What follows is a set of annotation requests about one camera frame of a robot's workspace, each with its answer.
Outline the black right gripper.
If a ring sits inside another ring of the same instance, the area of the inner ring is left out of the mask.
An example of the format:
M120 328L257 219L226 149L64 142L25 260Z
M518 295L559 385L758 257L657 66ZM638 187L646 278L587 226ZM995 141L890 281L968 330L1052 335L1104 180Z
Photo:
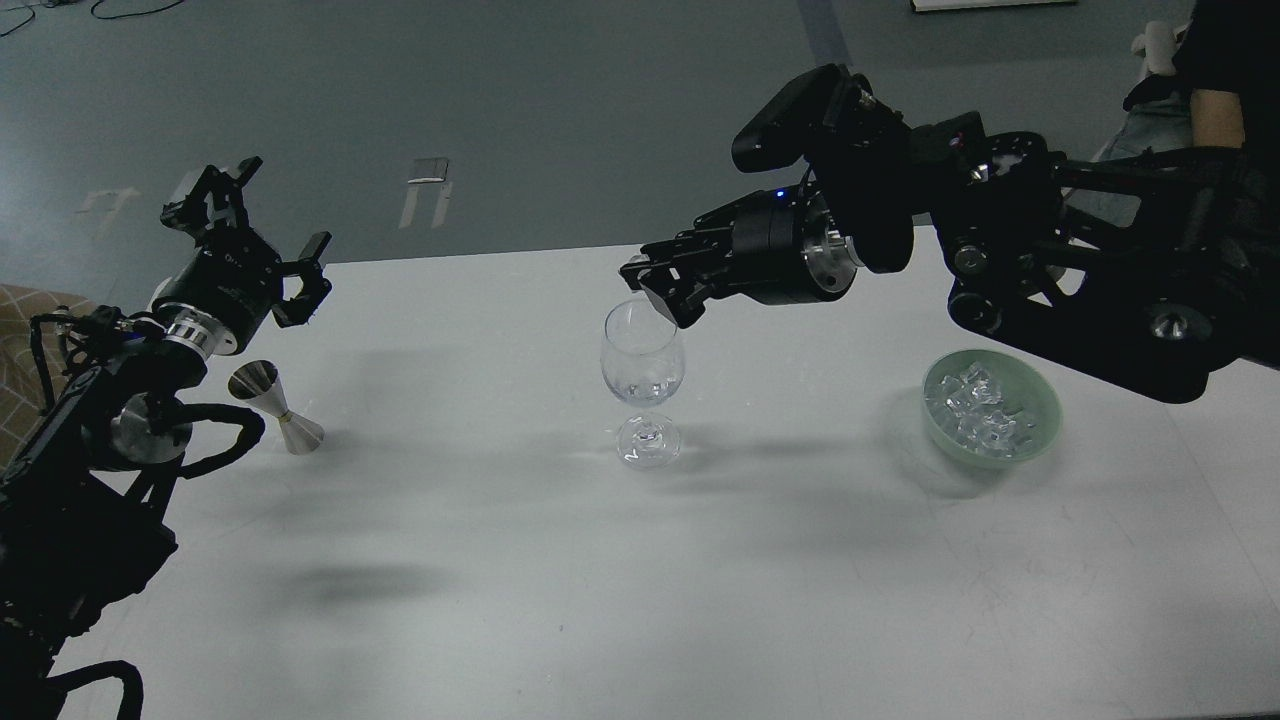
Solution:
M632 292L680 329L731 295L772 306L833 302L861 261L822 192L763 190L699 217L673 238L641 246L620 268Z

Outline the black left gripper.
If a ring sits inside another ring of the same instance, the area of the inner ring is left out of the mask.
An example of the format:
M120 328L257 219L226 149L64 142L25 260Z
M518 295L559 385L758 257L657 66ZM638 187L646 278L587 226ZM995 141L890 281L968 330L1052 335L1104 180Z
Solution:
M201 356L242 354L268 316L280 328L307 324L332 292L320 263L330 232L312 234L291 263L256 234L230 233L252 231L243 188L261 165L260 156L246 158L234 173L206 165L160 214L164 227L201 245L186 269L160 287L150 311L166 340ZM287 278L300 279L291 299L284 297Z

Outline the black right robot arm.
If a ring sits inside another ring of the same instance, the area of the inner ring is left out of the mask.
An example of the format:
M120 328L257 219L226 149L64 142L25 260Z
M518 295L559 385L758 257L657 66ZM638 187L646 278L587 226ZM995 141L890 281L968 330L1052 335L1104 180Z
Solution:
M842 299L859 270L902 270L915 215L934 227L965 331L1166 404L1234 361L1277 366L1277 215L1233 149L1071 161L968 111L910 127L867 78L827 64L736 135L745 173L806 163L620 268L682 329L712 300Z

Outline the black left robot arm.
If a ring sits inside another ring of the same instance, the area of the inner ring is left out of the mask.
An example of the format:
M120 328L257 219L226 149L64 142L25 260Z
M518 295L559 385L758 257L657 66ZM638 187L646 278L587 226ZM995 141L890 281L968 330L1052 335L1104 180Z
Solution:
M163 209L195 242L189 264L148 310L101 306L33 315L28 341L41 423L3 473L3 716L55 719L73 691L118 679L120 719L145 701L122 660L52 667L110 603L138 594L177 551L164 518L179 480L243 457L265 420L250 407L184 404L215 356L247 350L265 319L307 323L332 291L311 237L293 261L250 224L243 191L257 156L234 172L206 167Z

